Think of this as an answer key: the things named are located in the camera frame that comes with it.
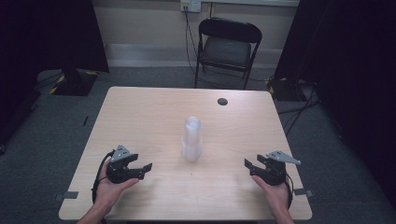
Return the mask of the person's left hand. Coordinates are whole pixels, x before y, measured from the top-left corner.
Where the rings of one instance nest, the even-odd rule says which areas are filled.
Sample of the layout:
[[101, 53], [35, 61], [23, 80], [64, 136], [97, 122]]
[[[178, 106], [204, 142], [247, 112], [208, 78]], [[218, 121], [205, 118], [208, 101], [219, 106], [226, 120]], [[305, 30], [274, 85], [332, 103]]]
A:
[[108, 164], [109, 160], [106, 160], [99, 175], [96, 199], [92, 206], [95, 213], [100, 217], [105, 217], [111, 211], [113, 205], [118, 201], [119, 197], [126, 189], [139, 182], [137, 178], [132, 178], [120, 184], [112, 183], [106, 177], [106, 169]]

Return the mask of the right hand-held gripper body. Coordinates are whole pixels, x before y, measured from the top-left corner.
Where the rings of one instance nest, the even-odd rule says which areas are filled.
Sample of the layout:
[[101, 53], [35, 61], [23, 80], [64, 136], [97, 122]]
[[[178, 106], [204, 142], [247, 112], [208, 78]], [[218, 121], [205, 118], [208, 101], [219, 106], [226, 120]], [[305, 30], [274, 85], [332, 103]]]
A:
[[301, 162], [294, 159], [291, 155], [284, 153], [281, 150], [269, 152], [264, 156], [269, 159], [267, 165], [264, 165], [264, 175], [262, 179], [270, 186], [277, 186], [286, 181], [287, 171], [286, 164], [293, 163], [300, 165]]

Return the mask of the grey tape strip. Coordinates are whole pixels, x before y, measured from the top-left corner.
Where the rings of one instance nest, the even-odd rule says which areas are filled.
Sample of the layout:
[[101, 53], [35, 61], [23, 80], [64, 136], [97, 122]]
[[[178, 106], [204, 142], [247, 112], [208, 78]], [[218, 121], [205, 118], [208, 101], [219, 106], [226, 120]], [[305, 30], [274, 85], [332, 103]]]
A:
[[62, 202], [64, 199], [76, 199], [78, 197], [77, 191], [66, 191], [64, 193], [58, 193], [54, 200], [58, 202]]
[[311, 189], [295, 189], [293, 192], [295, 196], [305, 195], [307, 198], [314, 195], [314, 192]]

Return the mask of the dark curtain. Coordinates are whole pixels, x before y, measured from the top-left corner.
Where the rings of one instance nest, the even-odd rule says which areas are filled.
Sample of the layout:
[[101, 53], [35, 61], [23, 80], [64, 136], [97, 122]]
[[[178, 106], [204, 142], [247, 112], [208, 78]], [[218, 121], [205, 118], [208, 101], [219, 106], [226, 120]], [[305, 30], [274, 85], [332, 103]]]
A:
[[0, 0], [0, 155], [39, 96], [43, 71], [108, 72], [92, 0]]
[[299, 0], [275, 78], [317, 84], [396, 208], [396, 0]]

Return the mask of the black stand base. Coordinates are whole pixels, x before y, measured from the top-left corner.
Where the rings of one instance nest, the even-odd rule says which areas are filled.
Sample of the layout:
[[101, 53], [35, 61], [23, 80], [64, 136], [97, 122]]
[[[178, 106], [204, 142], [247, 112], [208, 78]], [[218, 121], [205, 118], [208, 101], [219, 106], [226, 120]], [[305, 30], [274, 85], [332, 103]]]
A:
[[94, 71], [63, 69], [60, 78], [49, 91], [53, 95], [88, 96], [98, 73]]
[[275, 101], [297, 102], [299, 100], [297, 84], [287, 79], [276, 80], [270, 78], [266, 82], [266, 86]]

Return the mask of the black folding chair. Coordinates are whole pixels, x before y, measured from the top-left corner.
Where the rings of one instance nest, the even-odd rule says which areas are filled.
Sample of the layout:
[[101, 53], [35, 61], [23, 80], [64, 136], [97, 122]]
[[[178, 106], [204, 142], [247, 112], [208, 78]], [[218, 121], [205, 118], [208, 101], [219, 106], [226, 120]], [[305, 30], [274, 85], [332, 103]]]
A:
[[200, 22], [198, 31], [194, 87], [198, 86], [199, 66], [207, 65], [243, 72], [245, 89], [258, 47], [262, 42], [261, 30], [249, 22], [208, 18]]

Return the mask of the stack of clear plastic cups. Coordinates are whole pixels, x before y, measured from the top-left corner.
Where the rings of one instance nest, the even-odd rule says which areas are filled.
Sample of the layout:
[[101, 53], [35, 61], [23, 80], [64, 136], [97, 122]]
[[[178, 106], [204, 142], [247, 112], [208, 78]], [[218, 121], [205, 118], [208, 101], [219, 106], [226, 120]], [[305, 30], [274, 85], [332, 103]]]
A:
[[185, 120], [182, 136], [182, 157], [187, 161], [197, 161], [202, 154], [201, 120], [189, 117]]

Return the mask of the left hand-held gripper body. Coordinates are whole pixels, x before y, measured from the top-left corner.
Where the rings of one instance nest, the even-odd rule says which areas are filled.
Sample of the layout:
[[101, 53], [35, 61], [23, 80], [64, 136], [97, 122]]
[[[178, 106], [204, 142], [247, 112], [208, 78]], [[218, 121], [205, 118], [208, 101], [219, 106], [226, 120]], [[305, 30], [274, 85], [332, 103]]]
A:
[[115, 149], [106, 168], [106, 176], [112, 183], [119, 184], [131, 179], [128, 164], [124, 163], [124, 159], [130, 154], [134, 153], [122, 145]]

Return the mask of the person's right hand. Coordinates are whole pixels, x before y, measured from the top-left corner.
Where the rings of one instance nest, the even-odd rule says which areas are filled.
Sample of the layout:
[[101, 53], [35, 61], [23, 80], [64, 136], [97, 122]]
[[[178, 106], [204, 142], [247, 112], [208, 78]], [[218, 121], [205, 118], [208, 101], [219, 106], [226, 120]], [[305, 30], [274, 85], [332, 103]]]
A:
[[252, 179], [263, 189], [272, 214], [276, 209], [289, 210], [289, 191], [285, 184], [270, 186], [257, 175], [254, 175]]

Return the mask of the white wall socket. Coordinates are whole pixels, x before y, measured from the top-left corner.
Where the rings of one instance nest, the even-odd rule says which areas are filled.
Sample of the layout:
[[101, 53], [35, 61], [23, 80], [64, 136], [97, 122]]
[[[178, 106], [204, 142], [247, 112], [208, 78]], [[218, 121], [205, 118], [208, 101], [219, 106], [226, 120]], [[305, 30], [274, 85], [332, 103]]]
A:
[[180, 0], [180, 10], [182, 12], [200, 13], [201, 8], [201, 0]]

